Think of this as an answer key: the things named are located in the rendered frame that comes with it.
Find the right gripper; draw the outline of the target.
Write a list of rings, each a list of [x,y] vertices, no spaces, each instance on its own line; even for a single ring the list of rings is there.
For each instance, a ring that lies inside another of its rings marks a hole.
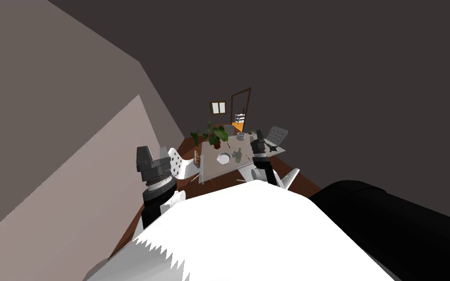
[[[250,146],[254,157],[265,157],[266,156],[266,145],[264,136],[261,130],[256,131],[255,138],[253,135],[250,136]]]

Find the grey dining table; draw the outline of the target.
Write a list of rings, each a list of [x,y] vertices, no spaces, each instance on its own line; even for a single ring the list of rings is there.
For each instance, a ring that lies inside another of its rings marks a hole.
[[[208,141],[202,142],[200,144],[201,159],[199,183],[212,180],[232,172],[233,170],[238,170],[253,164],[253,159],[258,159],[259,157],[253,156],[250,146],[250,136],[251,135],[246,134],[245,140],[243,141],[237,140],[236,136],[229,137],[228,142],[221,142],[221,147],[219,149],[215,149],[213,146],[210,146]],[[233,150],[237,151],[239,147],[242,148],[242,157],[241,162],[237,163],[236,158],[233,158],[231,154]],[[217,156],[223,152],[229,153],[232,157],[231,161],[225,165],[221,165],[216,161]]]

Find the green potted plant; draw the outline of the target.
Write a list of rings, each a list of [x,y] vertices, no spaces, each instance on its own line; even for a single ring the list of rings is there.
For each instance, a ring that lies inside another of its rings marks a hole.
[[[221,147],[221,142],[228,142],[229,136],[224,126],[217,127],[211,121],[206,127],[206,132],[198,130],[197,132],[191,132],[190,134],[196,146],[199,146],[199,139],[202,138],[203,141],[208,141],[209,145],[213,146],[215,149]]]

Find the brown framed doorway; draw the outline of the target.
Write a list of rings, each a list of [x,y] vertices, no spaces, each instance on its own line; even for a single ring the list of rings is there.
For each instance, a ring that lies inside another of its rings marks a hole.
[[[238,129],[244,131],[244,124],[247,117],[248,105],[251,96],[251,87],[239,93],[231,95],[230,122]]]

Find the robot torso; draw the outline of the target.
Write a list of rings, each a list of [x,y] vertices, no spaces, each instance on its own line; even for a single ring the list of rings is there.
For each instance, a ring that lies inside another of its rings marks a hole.
[[[394,281],[308,198],[250,181],[170,207],[87,281]]]

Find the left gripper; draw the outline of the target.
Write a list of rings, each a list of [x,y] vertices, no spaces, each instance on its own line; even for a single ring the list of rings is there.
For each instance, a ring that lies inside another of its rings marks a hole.
[[[159,159],[152,158],[148,146],[139,146],[136,150],[136,168],[140,172],[142,181],[150,182],[161,176],[171,175],[171,157],[165,146],[160,147]]]

